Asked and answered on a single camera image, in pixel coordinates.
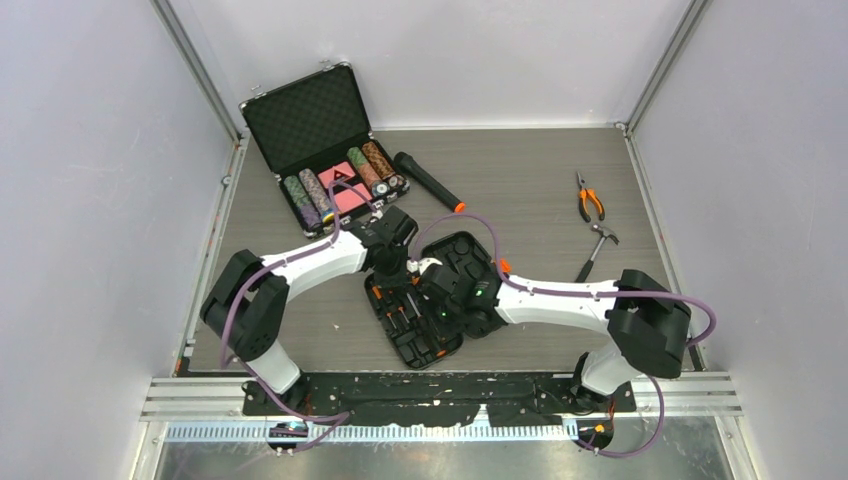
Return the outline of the small black orange screwdriver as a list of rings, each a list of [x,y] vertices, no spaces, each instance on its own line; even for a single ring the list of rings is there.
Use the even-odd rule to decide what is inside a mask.
[[[407,317],[407,315],[406,315],[406,313],[405,313],[405,308],[404,308],[403,304],[398,303],[398,305],[397,305],[397,311],[399,312],[399,314],[401,315],[401,319],[403,320],[403,322],[402,322],[402,323],[403,323],[403,325],[404,325],[404,329],[407,329],[407,330],[408,330],[408,329],[410,329],[410,328],[411,328],[411,327],[410,327],[410,325],[411,325],[411,324],[410,324],[410,321],[409,321],[409,319],[408,319],[408,317]]]
[[[394,318],[392,316],[390,304],[387,302],[383,293],[381,292],[381,290],[379,289],[379,287],[377,285],[374,285],[372,287],[372,292],[374,293],[374,296],[377,300],[379,308],[385,314],[385,317],[388,321],[388,325],[391,327],[390,331],[392,333],[395,333],[397,331],[397,325],[396,325]]]

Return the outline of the black plastic tool case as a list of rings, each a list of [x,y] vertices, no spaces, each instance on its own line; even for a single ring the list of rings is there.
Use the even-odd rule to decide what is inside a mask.
[[[506,321],[495,311],[502,281],[492,256],[467,231],[445,236],[422,250],[437,264],[401,287],[364,281],[366,298],[403,364],[430,367],[452,355],[465,338],[480,339]]]

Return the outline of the orange handled pliers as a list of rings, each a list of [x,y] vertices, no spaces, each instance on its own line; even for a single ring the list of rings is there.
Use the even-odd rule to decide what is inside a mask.
[[[590,188],[582,174],[577,171],[575,173],[576,181],[579,188],[578,191],[578,212],[584,222],[589,223],[593,220],[593,216],[589,211],[589,204],[594,206],[596,218],[598,221],[604,221],[606,218],[606,210],[595,190]]]

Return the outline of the black orange medium screwdriver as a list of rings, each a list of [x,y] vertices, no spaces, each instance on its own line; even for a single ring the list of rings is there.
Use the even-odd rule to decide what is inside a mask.
[[[423,310],[418,306],[418,303],[413,298],[413,296],[409,292],[406,292],[405,295],[409,300],[410,306],[415,312],[416,321],[421,327],[422,334],[425,338],[425,343],[433,352],[435,358],[437,360],[441,360],[446,355],[446,350],[442,347],[436,330],[432,327],[432,325],[428,321],[428,318],[423,314]]]

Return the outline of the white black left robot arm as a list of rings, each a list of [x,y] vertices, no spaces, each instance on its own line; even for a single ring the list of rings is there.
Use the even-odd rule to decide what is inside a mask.
[[[391,206],[341,227],[323,241],[288,252],[234,254],[207,294],[200,318],[257,379],[280,412],[298,412],[307,398],[301,369],[278,340],[289,301],[343,275],[370,271],[381,288],[407,282],[408,246],[417,222]]]

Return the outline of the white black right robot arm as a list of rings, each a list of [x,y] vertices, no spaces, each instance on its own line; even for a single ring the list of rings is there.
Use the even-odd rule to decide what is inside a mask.
[[[640,375],[681,374],[691,311],[641,271],[625,270],[618,280],[557,283],[507,275],[493,265],[471,276],[434,258],[410,260],[407,270],[438,318],[471,338],[525,323],[606,336],[602,348],[579,358],[568,384],[566,399],[580,411],[598,409]]]

